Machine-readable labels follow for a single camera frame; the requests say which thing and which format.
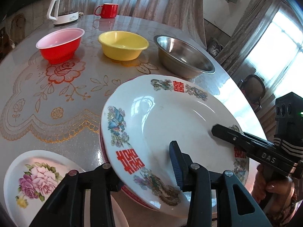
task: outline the bowl rim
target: bowl rim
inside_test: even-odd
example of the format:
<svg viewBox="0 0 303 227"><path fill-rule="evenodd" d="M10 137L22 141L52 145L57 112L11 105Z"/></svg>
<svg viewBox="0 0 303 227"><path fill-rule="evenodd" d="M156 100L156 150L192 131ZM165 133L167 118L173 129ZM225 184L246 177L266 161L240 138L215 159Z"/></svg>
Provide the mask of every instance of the bowl rim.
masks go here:
<svg viewBox="0 0 303 227"><path fill-rule="evenodd" d="M104 35L104 34L110 34L110 33L113 33L113 32L125 32L127 34L133 34L133 35L136 35L138 37L141 37L141 38L143 38L145 40L146 46L141 47L141 48L131 48L131 47L122 48L122 47L119 47L119 46L113 46L111 44L107 44L107 43L105 43L104 41L101 40L101 36L102 35ZM116 49L124 49L124 50L145 50L145 49L147 49L149 47L149 42L148 42L148 40L145 37L142 37L139 34L136 34L136 33L133 33L133 32L129 32L129 31L117 31L117 30L116 31L106 31L106 32L101 33L98 36L98 41L99 41L99 43L104 44L106 46L109 46L109 47L112 47L112 48L116 48Z"/></svg>
<svg viewBox="0 0 303 227"><path fill-rule="evenodd" d="M165 53L167 53L170 57L176 59L176 60L178 61L179 64L186 65L186 66L190 67L191 69L194 69L194 70L199 71L199 72L201 72L201 73L207 73L207 74L213 74L213 73L215 73L216 70L215 70L214 64L212 63L212 61L211 61L205 54L203 54L203 55L210 61L211 65L212 65L212 70L210 70L210 71L199 69L199 68L197 68L197 67L195 67L195 66L189 65L189 64L187 64L187 63L185 63L185 62L179 60L178 58L174 57L172 54L170 54L165 48L163 48L163 47L158 43L158 38L159 38L159 37L170 37L170 38L179 40L179 41L185 43L186 45L190 46L191 48L194 48L195 50L197 50L197 51L200 52L201 54L203 54L203 53L202 53L200 50L198 50L197 48L195 48L194 46L188 44L187 42L185 42L185 41L183 41L183 40L181 40L181 39L179 39L179 38L172 37L172 36L168 36L168 35L156 35L156 36L154 36L154 42L155 42L155 44L158 46L158 48L161 49L162 51L164 51Z"/></svg>
<svg viewBox="0 0 303 227"><path fill-rule="evenodd" d="M53 36L54 34L58 34L58 33L61 33L62 31L66 31L66 30L80 30L82 31L81 35L78 36L78 37L75 37L74 39L72 40L69 40L67 42L64 42L64 43L61 43L61 44L57 44L57 45L54 45L54 46L50 46L50 47L39 47L38 44L45 38L47 37L51 37ZM84 35L85 31L82 29L82 28L77 28L77 27L72 27L72 28L64 28L64 29L60 29L60 30L57 30L57 31L53 31L49 34L47 34L46 36L44 36L43 38L41 38L37 43L36 43L36 48L40 49L40 50L45 50L45 49L50 49L50 48L54 48L54 47L57 47L57 46L60 46L60 45L64 45L64 44L67 44L67 43L70 43L72 41L75 41L77 39L79 39L80 37L82 37Z"/></svg>

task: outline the white wall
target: white wall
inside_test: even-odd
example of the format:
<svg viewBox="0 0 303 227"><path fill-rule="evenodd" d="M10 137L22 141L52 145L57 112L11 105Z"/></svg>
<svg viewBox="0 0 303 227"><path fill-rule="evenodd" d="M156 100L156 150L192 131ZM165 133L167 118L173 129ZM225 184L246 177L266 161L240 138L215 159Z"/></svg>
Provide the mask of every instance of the white wall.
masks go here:
<svg viewBox="0 0 303 227"><path fill-rule="evenodd" d="M226 0L203 0L203 15L206 20L229 36L234 32L250 0L232 3Z"/></svg>

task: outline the stainless steel bowl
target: stainless steel bowl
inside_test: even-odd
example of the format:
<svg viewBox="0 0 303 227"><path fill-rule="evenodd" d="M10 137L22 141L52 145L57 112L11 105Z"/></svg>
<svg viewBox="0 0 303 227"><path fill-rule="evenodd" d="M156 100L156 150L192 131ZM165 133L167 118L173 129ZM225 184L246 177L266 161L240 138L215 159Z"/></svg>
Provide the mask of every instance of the stainless steel bowl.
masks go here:
<svg viewBox="0 0 303 227"><path fill-rule="evenodd" d="M172 73L194 78L201 73L213 74L215 67L199 50L188 43L165 35L154 37L160 62Z"/></svg>

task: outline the hand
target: hand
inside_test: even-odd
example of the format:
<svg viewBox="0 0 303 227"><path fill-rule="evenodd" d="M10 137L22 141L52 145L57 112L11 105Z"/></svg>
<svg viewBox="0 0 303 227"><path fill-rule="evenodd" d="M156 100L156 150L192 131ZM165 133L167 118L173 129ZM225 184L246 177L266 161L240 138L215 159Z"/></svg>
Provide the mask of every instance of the hand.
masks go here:
<svg viewBox="0 0 303 227"><path fill-rule="evenodd" d="M263 177L263 165L258 165L257 175L252 190L252 197L259 204L266 197L266 192L276 193L275 200L270 208L271 212L279 212L290 205L291 197L294 193L294 184L290 177L284 180L277 180L266 183Z"/></svg>

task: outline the electric kettle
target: electric kettle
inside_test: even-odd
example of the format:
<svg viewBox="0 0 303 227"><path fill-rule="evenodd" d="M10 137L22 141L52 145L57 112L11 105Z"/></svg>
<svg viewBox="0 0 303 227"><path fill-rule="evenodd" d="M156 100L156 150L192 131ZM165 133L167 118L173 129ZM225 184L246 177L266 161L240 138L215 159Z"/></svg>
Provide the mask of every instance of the electric kettle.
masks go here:
<svg viewBox="0 0 303 227"><path fill-rule="evenodd" d="M46 17L53 20L54 25L70 23L79 18L78 7L79 0L52 0Z"/></svg>

